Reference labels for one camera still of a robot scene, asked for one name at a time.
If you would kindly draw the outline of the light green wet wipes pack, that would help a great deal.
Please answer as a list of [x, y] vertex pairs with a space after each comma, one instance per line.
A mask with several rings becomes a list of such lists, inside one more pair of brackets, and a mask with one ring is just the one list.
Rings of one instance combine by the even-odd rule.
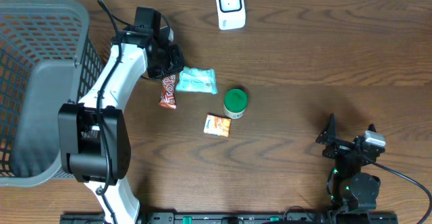
[[180, 72], [179, 82], [175, 89], [181, 92], [217, 94], [215, 70], [185, 67]]

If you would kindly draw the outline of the orange snack packet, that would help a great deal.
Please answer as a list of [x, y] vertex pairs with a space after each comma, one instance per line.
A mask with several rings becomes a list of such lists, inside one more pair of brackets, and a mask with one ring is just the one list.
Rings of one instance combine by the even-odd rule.
[[228, 138], [230, 134], [231, 122], [232, 120], [230, 118], [207, 115], [203, 132], [205, 134]]

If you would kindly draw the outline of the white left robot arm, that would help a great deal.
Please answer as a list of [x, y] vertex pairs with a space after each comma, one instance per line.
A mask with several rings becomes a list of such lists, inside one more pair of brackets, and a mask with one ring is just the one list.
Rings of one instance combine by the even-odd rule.
[[183, 70], [173, 30], [157, 10], [138, 7], [133, 24], [116, 29], [111, 54], [92, 88], [58, 113], [61, 166], [97, 197], [102, 223], [146, 223], [126, 177], [131, 146], [124, 109], [136, 83], [169, 82]]

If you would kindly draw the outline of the green lid jar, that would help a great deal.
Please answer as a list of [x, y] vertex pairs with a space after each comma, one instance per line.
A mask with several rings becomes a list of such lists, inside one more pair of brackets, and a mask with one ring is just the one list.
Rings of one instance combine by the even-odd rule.
[[248, 105], [247, 94], [240, 89], [228, 90], [223, 101], [224, 113], [231, 119], [241, 118]]

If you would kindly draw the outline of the orange chocolate bar wrapper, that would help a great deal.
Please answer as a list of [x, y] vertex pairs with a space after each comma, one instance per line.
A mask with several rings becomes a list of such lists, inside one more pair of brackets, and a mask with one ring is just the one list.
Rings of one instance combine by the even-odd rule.
[[164, 77], [162, 80], [163, 90], [161, 93], [161, 100], [159, 101], [159, 105], [161, 107], [165, 107], [168, 109], [176, 109], [176, 100], [174, 96], [174, 89], [175, 89], [175, 81], [176, 76], [171, 75]]

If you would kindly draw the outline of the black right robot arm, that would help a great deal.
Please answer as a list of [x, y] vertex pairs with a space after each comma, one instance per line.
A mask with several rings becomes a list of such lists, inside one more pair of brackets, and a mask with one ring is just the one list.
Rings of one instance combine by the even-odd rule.
[[325, 145], [322, 155], [335, 161], [327, 180], [332, 209], [339, 213], [360, 213], [374, 210], [381, 180], [362, 171], [385, 152], [386, 141], [371, 124], [364, 134], [351, 141], [339, 139], [335, 115], [329, 116], [316, 143]]

